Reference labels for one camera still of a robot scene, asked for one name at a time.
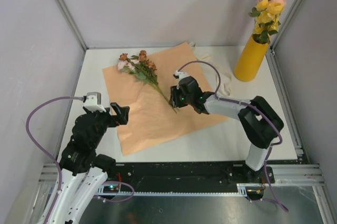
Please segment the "cream printed ribbon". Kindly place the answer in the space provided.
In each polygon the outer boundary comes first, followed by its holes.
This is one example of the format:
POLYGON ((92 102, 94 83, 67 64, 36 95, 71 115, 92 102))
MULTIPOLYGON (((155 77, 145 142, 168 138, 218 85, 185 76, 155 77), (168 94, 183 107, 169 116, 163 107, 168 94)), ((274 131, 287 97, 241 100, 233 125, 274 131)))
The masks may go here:
POLYGON ((216 66, 213 63, 214 57, 210 53, 204 53, 203 55, 197 55, 196 52, 195 52, 195 49, 196 49, 196 43, 195 42, 190 42, 189 47, 193 51, 193 53, 194 53, 194 55, 195 55, 195 57, 198 61, 208 62, 215 67, 215 69, 217 70, 217 72, 220 75, 220 76, 218 76, 217 73, 215 73, 216 86, 218 86, 218 85, 220 86, 219 89, 218 89, 218 92, 222 96, 230 97, 232 95, 232 91, 231 91, 231 87, 230 87, 230 85, 232 83, 232 74, 226 72, 224 69, 220 68, 219 66, 216 66))

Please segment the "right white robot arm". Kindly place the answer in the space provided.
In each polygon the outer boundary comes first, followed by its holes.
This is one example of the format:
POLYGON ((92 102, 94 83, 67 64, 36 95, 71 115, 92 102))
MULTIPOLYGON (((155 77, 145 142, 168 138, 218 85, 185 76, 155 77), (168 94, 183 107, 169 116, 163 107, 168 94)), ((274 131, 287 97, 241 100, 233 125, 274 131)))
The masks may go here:
POLYGON ((223 115, 238 120, 250 141, 249 153, 240 176, 256 182, 266 168, 272 147, 283 142, 284 123, 265 98, 252 100, 225 98, 215 92, 203 92, 197 80, 185 72, 174 74, 177 85, 170 88, 173 108, 191 106, 198 114, 223 115))

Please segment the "pale pink rose stem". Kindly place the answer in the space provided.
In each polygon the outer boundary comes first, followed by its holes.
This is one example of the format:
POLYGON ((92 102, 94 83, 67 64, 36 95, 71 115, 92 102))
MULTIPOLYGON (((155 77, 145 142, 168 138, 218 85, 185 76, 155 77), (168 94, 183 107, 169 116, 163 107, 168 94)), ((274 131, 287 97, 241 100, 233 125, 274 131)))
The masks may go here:
POLYGON ((139 73, 139 70, 136 68, 139 63, 138 60, 127 59, 120 61, 117 65, 117 69, 122 73, 136 74, 139 73))

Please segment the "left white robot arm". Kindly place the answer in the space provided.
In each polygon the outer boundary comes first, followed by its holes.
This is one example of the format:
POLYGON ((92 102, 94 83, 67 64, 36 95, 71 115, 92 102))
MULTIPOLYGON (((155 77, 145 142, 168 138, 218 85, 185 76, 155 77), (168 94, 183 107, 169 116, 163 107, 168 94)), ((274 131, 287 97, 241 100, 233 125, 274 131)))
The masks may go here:
POLYGON ((86 105, 76 118, 72 135, 63 150, 61 175, 39 223, 78 223, 85 208, 106 181, 117 174, 115 159, 97 154, 96 149, 108 128, 128 123, 128 106, 111 103, 109 108, 86 105))

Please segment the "yellow rose stem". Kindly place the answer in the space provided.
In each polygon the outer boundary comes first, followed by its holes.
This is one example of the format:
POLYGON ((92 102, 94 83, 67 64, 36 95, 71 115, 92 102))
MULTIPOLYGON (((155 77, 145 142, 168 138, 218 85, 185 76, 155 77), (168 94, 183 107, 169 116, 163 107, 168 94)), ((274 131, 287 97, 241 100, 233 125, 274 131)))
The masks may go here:
POLYGON ((271 36, 279 32, 281 13, 286 0, 260 0, 251 9, 249 16, 254 18, 252 38, 259 44, 270 44, 271 36))

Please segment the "brown rose stem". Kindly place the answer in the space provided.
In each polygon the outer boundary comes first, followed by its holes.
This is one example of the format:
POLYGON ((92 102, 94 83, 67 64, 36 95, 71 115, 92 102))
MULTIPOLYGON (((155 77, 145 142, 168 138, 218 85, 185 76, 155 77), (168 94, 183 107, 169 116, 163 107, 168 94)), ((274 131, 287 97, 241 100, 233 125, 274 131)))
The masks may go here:
POLYGON ((127 59, 138 60, 140 62, 136 66, 136 68, 139 70, 139 73, 129 74, 129 75, 133 75, 137 81, 143 82, 144 85, 147 84, 151 86, 156 92, 158 92, 164 98, 164 100, 170 106, 170 108, 174 111, 174 113, 177 114, 178 109, 173 108, 169 104, 169 99, 166 97, 166 95, 163 93, 163 91, 159 87, 158 76, 156 73, 157 67, 155 63, 147 57, 147 51, 140 50, 138 55, 132 55, 132 56, 129 56, 128 53, 122 53, 118 58, 119 62, 125 61, 127 59))

